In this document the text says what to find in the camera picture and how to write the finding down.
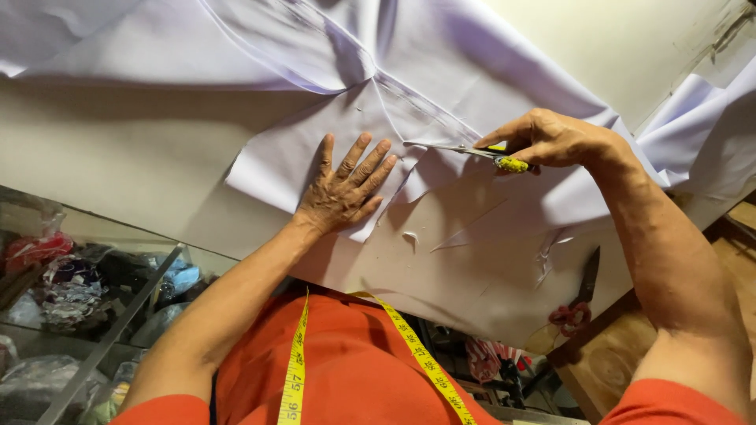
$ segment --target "person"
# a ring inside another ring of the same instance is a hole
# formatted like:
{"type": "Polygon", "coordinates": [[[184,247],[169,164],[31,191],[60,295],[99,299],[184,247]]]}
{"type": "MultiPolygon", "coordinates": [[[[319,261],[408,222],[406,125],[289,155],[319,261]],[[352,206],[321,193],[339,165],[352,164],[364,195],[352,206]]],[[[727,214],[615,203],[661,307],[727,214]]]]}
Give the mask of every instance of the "person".
{"type": "MultiPolygon", "coordinates": [[[[579,164],[614,219],[637,296],[658,329],[605,425],[742,424],[748,417],[751,346],[738,299],[711,246],[646,174],[614,132],[533,110],[485,136],[539,167],[579,164]]],[[[304,293],[268,300],[323,235],[355,224],[397,158],[363,134],[336,171],[333,136],[320,173],[291,222],[211,285],[140,363],[113,425],[252,425],[277,422],[304,293]],[[216,374],[213,392],[213,377],[216,374]]],[[[460,423],[414,360],[386,312],[347,296],[311,293],[305,334],[302,423],[460,423]]],[[[476,423],[499,423],[456,383],[476,423]]]]}

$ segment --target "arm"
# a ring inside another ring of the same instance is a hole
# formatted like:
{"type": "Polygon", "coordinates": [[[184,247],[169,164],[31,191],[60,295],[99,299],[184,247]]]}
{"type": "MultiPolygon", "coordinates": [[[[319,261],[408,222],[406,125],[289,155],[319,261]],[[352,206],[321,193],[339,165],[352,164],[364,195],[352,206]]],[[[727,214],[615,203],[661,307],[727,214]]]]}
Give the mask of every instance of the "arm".
{"type": "Polygon", "coordinates": [[[365,200],[389,174],[396,157],[391,155],[381,163],[391,147],[384,140],[355,169],[369,143],[370,135],[361,135],[334,172],[333,136],[326,135],[321,144],[321,172],[291,222],[177,317],[139,364],[121,411],[173,394],[209,402],[212,375],[291,267],[321,236],[355,224],[379,206],[381,197],[365,200]]]}
{"type": "Polygon", "coordinates": [[[753,357],[735,288],[711,245],[627,142],[549,110],[531,111],[476,147],[504,140],[521,149],[513,157],[534,165],[585,166],[599,186],[638,299],[658,330],[634,380],[681,383],[747,418],[753,357]]]}

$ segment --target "tape measure number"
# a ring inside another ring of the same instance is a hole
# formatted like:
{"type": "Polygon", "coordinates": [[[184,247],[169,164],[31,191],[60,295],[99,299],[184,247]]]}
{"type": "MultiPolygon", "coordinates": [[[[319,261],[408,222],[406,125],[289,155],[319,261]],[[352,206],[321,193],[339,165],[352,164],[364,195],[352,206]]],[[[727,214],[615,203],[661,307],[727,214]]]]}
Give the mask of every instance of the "tape measure number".
{"type": "MultiPolygon", "coordinates": [[[[302,316],[299,318],[299,324],[296,327],[294,340],[291,344],[286,385],[283,387],[283,397],[281,398],[281,406],[278,413],[279,425],[299,425],[302,420],[302,395],[305,391],[305,330],[307,329],[309,294],[310,291],[308,289],[307,296],[305,297],[305,308],[302,309],[302,316]]],[[[374,298],[386,310],[396,330],[399,331],[407,347],[412,351],[412,356],[415,357],[417,363],[423,368],[438,392],[444,396],[449,405],[457,413],[457,416],[460,417],[462,424],[477,425],[475,419],[473,419],[473,416],[467,410],[467,407],[465,407],[459,393],[454,388],[454,385],[452,385],[443,369],[441,369],[441,366],[426,350],[423,343],[420,342],[420,338],[417,337],[399,312],[370,293],[355,292],[349,295],[361,298],[374,298]]]]}

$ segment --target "scissors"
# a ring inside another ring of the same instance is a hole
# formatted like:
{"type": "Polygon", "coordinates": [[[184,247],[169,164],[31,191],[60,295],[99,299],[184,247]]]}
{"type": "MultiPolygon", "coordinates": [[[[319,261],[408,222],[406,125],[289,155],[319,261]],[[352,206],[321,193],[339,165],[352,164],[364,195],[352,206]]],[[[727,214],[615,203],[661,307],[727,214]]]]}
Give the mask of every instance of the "scissors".
{"type": "Polygon", "coordinates": [[[565,337],[573,337],[590,322],[592,314],[588,303],[593,299],[593,290],[596,289],[600,260],[601,247],[597,247],[583,267],[578,296],[568,306],[560,306],[549,315],[549,322],[559,326],[559,332],[565,337]]]}
{"type": "Polygon", "coordinates": [[[517,174],[522,174],[526,171],[533,171],[533,169],[535,169],[535,166],[521,160],[516,160],[505,154],[504,151],[506,150],[506,148],[503,146],[489,146],[481,149],[475,149],[473,147],[446,146],[443,144],[420,143],[417,141],[406,141],[404,144],[409,144],[412,146],[433,147],[435,149],[453,150],[454,152],[459,152],[460,154],[479,155],[480,157],[486,157],[493,160],[496,167],[509,172],[515,172],[517,174]]]}

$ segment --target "shirt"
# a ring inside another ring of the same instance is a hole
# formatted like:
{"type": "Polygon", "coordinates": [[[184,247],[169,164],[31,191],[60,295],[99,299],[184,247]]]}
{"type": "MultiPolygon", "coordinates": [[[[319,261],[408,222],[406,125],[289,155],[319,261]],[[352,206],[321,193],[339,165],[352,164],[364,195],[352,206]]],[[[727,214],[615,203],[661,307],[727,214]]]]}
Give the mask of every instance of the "shirt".
{"type": "MultiPolygon", "coordinates": [[[[453,408],[431,384],[388,314],[361,300],[311,294],[305,332],[302,423],[455,424],[453,408]]],[[[218,424],[277,422],[291,343],[305,299],[269,302],[218,371],[218,424]]],[[[500,422],[457,383],[480,425],[500,422]]],[[[152,399],[111,425],[207,425],[209,406],[196,396],[152,399]]],[[[662,380],[633,383],[603,425],[744,424],[699,392],[662,380]]]]}

